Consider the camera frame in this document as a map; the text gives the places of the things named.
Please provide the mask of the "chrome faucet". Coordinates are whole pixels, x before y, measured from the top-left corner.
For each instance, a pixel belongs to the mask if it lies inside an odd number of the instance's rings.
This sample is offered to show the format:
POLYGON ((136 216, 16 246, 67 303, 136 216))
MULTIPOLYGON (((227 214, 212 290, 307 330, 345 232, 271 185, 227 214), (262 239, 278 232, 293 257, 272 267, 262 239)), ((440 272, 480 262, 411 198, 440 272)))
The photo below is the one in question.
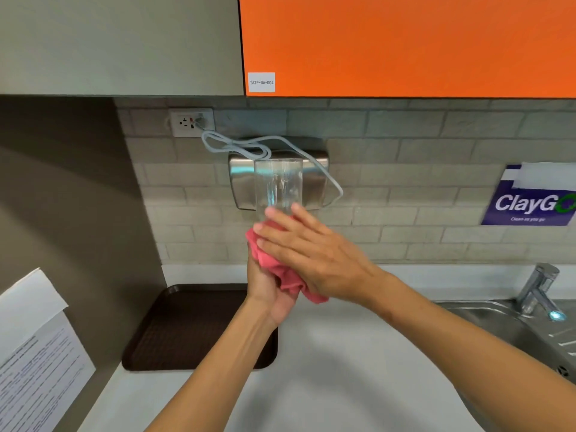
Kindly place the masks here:
POLYGON ((523 317, 530 317, 534 313, 536 306, 540 305, 549 320, 564 322, 567 319, 566 314, 547 295, 559 272, 559 269, 552 264, 546 262, 537 263, 521 292, 515 298, 517 312, 523 317))

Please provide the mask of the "blue wall sign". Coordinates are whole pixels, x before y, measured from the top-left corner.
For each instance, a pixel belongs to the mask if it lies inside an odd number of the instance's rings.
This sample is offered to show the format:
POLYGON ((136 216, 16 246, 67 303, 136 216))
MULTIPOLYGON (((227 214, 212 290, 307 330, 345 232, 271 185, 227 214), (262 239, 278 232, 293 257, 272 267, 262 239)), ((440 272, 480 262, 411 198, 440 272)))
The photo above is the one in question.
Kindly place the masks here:
POLYGON ((484 226, 566 226, 576 214, 576 162, 506 166, 484 226))

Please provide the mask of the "white wall socket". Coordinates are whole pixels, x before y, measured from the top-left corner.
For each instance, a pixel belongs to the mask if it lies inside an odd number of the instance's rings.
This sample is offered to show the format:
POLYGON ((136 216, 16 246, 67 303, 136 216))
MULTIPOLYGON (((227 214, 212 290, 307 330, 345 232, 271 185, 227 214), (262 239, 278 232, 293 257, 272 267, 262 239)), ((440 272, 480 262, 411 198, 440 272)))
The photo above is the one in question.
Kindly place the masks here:
POLYGON ((174 137, 201 137, 215 130, 214 113, 209 108, 170 108, 170 130, 174 137))

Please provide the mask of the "stainless steel sink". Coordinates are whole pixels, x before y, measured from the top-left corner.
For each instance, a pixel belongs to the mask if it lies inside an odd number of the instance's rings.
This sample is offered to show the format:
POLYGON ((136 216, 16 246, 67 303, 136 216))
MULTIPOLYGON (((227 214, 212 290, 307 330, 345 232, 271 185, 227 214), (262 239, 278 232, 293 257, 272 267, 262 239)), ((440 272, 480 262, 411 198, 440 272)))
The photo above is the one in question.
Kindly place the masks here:
POLYGON ((508 300, 436 301, 436 305, 522 350, 576 386, 576 299, 556 301, 567 319, 551 321, 538 305, 525 317, 508 300))

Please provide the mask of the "dark brown tray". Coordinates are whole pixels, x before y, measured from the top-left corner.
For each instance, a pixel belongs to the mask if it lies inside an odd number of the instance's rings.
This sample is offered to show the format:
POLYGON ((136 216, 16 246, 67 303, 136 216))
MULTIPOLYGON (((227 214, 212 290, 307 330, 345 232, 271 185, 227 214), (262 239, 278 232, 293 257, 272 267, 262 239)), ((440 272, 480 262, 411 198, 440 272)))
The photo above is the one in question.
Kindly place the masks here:
POLYGON ((246 283, 177 284, 162 291, 128 342, 127 371, 197 368, 247 296, 246 283))

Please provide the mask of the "printed paper notice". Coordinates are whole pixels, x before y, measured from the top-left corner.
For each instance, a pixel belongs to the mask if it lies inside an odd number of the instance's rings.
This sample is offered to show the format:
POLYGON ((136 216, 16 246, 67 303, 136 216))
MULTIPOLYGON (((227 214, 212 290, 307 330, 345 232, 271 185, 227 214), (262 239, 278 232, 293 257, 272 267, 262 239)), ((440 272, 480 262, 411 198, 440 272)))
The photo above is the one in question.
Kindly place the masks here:
POLYGON ((0 432, 53 432, 96 368, 37 268, 0 294, 0 432))

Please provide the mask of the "stainless steel hand dryer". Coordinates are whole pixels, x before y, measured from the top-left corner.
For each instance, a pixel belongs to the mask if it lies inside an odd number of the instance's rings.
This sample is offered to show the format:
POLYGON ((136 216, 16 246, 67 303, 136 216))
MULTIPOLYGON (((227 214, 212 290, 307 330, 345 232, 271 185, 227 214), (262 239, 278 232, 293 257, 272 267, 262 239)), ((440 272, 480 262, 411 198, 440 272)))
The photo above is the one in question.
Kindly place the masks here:
MULTIPOLYGON (((323 207, 328 179, 306 158, 303 161, 303 203, 307 210, 319 210, 323 207)), ((227 156, 230 186, 234 203, 240 210, 256 210, 254 161, 237 152, 227 156)))

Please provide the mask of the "person's right forearm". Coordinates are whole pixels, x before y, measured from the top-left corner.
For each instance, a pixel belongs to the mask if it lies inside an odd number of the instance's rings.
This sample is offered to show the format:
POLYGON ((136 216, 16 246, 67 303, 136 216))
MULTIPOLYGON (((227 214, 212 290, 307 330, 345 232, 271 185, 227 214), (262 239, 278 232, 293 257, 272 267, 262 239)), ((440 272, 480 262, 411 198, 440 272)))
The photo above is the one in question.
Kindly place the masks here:
POLYGON ((362 299, 501 432, 576 432, 576 385, 385 272, 362 299))

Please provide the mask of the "person's left hand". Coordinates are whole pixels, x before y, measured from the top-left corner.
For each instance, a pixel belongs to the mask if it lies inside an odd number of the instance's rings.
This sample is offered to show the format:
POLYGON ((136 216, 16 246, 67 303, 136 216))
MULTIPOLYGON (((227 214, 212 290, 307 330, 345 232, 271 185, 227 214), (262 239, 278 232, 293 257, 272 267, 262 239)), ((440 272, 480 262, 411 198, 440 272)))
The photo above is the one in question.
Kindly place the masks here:
POLYGON ((279 279, 261 268, 251 254, 248 255, 247 261, 247 287, 248 302, 257 304, 267 324, 273 328, 284 322, 299 296, 298 292, 282 290, 279 279))

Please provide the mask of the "person's right hand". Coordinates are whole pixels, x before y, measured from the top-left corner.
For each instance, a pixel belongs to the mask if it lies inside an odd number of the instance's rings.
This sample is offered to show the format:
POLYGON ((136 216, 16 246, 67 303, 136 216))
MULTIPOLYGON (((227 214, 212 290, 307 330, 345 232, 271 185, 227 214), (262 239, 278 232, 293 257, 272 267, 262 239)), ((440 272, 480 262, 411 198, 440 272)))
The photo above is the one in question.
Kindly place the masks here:
POLYGON ((394 284, 394 276, 301 205, 293 203, 291 210, 289 216, 266 208, 266 220, 253 229, 258 247, 295 270, 310 290, 368 308, 394 284))

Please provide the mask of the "clear drinking glass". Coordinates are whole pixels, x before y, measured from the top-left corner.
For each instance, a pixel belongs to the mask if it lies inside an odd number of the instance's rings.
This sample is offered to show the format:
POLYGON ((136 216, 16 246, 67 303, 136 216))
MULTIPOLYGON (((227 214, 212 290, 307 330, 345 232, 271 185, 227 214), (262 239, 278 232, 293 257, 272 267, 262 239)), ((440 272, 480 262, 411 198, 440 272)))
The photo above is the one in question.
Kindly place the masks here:
POLYGON ((272 207, 292 215, 292 204, 302 202, 303 160, 260 159, 254 162, 255 206, 259 221, 267 219, 272 207))

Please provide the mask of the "person's left forearm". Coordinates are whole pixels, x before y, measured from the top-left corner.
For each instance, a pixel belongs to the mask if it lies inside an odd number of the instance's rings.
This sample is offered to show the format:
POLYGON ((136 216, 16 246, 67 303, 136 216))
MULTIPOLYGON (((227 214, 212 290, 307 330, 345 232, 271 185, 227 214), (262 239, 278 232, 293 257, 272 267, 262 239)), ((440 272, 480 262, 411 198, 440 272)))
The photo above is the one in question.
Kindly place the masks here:
POLYGON ((190 378, 145 432, 224 432, 277 324, 269 304, 247 298, 190 378))

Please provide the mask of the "pink cleaning cloth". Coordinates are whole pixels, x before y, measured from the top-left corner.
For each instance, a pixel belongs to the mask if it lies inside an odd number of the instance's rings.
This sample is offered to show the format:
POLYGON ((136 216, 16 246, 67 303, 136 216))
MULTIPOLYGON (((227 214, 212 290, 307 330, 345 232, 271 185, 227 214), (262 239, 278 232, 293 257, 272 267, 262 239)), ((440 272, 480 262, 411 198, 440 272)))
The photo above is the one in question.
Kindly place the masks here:
POLYGON ((295 270, 264 252, 257 244, 257 240, 260 237, 254 231, 254 228, 251 227, 245 236, 248 241, 250 255, 262 269, 277 277, 281 290, 288 291, 291 294, 303 293, 304 297, 317 305, 328 302, 328 297, 313 292, 295 270))

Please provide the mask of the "white label sticker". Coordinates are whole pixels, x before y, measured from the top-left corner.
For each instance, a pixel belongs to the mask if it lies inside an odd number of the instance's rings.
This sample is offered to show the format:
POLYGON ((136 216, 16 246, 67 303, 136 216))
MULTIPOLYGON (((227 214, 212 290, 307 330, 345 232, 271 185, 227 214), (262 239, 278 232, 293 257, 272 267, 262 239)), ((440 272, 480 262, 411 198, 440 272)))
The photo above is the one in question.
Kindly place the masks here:
POLYGON ((276 92, 276 73, 248 72, 247 92, 249 94, 274 94, 276 92))

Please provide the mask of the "grey cabinet door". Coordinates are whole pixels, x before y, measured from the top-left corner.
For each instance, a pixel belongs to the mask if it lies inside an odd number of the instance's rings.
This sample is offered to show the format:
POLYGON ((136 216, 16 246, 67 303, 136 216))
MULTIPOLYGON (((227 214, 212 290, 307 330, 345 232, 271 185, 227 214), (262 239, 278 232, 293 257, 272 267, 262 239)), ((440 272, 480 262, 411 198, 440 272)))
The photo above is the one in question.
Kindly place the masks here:
POLYGON ((239 0, 0 0, 0 94, 244 95, 239 0))

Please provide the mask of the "orange cabinet door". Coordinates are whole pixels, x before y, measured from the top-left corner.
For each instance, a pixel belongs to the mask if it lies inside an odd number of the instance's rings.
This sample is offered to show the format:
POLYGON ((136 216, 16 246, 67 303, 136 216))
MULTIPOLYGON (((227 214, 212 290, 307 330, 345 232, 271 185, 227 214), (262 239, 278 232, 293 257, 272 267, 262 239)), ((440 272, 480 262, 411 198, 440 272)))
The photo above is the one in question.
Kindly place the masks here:
POLYGON ((576 0, 239 0, 278 97, 576 98, 576 0))

